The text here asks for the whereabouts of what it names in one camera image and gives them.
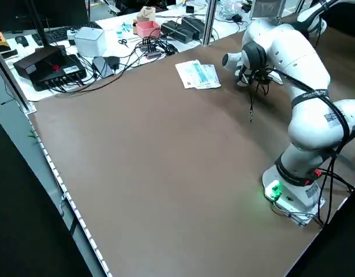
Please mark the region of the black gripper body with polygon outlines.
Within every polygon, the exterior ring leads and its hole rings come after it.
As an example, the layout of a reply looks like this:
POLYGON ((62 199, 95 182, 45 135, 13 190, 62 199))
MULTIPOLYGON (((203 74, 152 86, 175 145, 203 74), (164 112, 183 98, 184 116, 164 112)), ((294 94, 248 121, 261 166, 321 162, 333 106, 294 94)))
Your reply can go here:
POLYGON ((260 69, 246 69, 246 83, 248 85, 252 84, 254 81, 261 85, 269 84, 268 77, 268 69, 267 67, 263 67, 260 69))

